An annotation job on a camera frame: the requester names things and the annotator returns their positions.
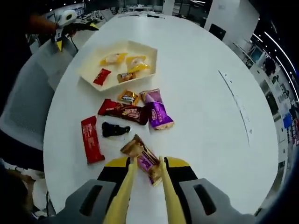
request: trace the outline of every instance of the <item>chocolate bar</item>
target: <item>chocolate bar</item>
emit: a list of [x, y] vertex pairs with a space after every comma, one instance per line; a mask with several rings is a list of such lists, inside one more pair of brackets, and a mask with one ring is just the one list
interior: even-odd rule
[[122, 104], [114, 102], [110, 99], [105, 99], [98, 115], [108, 115], [112, 117], [122, 118], [137, 122], [140, 125], [146, 125], [148, 122], [147, 110], [145, 107]]
[[149, 175], [150, 183], [156, 186], [162, 180], [160, 161], [146, 147], [141, 138], [136, 134], [128, 144], [126, 144], [121, 152], [129, 157], [137, 158], [138, 166]]
[[100, 144], [95, 126], [96, 123], [97, 118], [95, 116], [81, 121], [83, 142], [88, 164], [105, 159], [100, 151]]

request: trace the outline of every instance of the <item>wall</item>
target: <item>wall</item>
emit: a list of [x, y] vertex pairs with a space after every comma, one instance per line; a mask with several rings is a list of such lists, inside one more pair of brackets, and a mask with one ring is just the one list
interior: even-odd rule
[[174, 0], [164, 0], [162, 13], [164, 15], [172, 15]]
[[260, 14], [248, 0], [240, 0], [233, 25], [234, 36], [249, 42], [256, 29], [259, 17]]
[[258, 23], [259, 13], [248, 0], [213, 0], [205, 29], [215, 24], [226, 31], [223, 42], [230, 45], [240, 39], [249, 41]]

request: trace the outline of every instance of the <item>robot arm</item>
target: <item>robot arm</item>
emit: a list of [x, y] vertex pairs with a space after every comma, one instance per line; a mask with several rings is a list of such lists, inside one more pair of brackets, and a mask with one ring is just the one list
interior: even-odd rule
[[[173, 157], [160, 157], [169, 224], [253, 224], [253, 215], [235, 210], [229, 197], [206, 179], [198, 179], [190, 165]], [[70, 195], [65, 208], [47, 224], [123, 224], [137, 170], [137, 160], [110, 161], [98, 180], [89, 180]]]

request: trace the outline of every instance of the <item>table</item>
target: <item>table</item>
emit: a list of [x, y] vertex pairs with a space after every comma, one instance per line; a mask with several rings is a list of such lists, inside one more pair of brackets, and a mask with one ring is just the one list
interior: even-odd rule
[[[77, 70], [96, 47], [119, 40], [158, 49], [157, 74], [147, 82], [99, 93], [79, 78]], [[240, 111], [218, 71], [229, 74], [238, 86], [253, 128], [250, 146]], [[115, 100], [125, 88], [161, 90], [175, 126], [148, 133], [146, 144], [156, 156], [186, 160], [198, 178], [226, 193], [241, 213], [258, 209], [276, 177], [278, 144], [272, 114], [253, 75], [228, 46], [190, 21], [129, 16], [114, 17], [95, 32], [70, 63], [52, 100], [43, 148], [45, 178], [56, 212], [68, 195], [99, 176], [112, 155], [121, 156], [113, 141], [107, 143], [111, 148], [101, 142], [107, 159], [88, 166], [80, 122], [95, 115], [104, 98]], [[127, 223], [152, 220], [167, 223], [163, 186], [152, 187], [139, 170]]]
[[130, 6], [129, 10], [132, 10], [132, 12], [135, 10], [151, 11], [154, 10], [154, 8], [149, 6]]

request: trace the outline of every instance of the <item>snack packet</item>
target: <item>snack packet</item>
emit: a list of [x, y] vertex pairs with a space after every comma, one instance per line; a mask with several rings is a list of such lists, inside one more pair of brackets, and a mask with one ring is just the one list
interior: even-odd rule
[[125, 60], [125, 57], [128, 53], [119, 53], [108, 55], [100, 61], [100, 66], [106, 66], [110, 64], [120, 64]]
[[109, 124], [108, 122], [104, 122], [102, 124], [102, 135], [104, 138], [108, 138], [110, 136], [120, 136], [125, 133], [129, 133], [131, 128], [129, 126], [120, 127], [119, 125]]
[[149, 69], [150, 66], [144, 63], [146, 56], [127, 57], [128, 73]]
[[122, 92], [121, 95], [118, 96], [118, 100], [125, 101], [134, 106], [136, 106], [138, 104], [139, 99], [140, 98], [136, 93], [129, 91], [129, 90], [125, 90], [124, 92]]
[[93, 83], [97, 85], [103, 85], [104, 81], [106, 80], [107, 76], [111, 73], [111, 71], [107, 69], [101, 69], [98, 76], [94, 79]]
[[148, 122], [147, 110], [145, 107], [134, 106], [129, 104], [122, 104], [114, 102], [110, 99], [105, 99], [98, 115], [108, 115], [112, 117], [122, 118], [137, 122], [140, 125], [146, 125]]
[[97, 118], [95, 116], [81, 121], [82, 136], [88, 164], [105, 159], [100, 151], [100, 144], [95, 126], [96, 123]]
[[118, 83], [123, 83], [126, 82], [128, 80], [134, 79], [136, 78], [136, 74], [135, 73], [121, 73], [117, 75], [117, 80]]
[[141, 138], [136, 134], [128, 144], [126, 144], [121, 152], [129, 157], [137, 158], [138, 166], [148, 174], [152, 186], [156, 186], [162, 180], [160, 161], [146, 147]]
[[140, 96], [150, 114], [150, 124], [155, 130], [170, 128], [174, 125], [174, 121], [166, 113], [159, 89], [143, 91]]

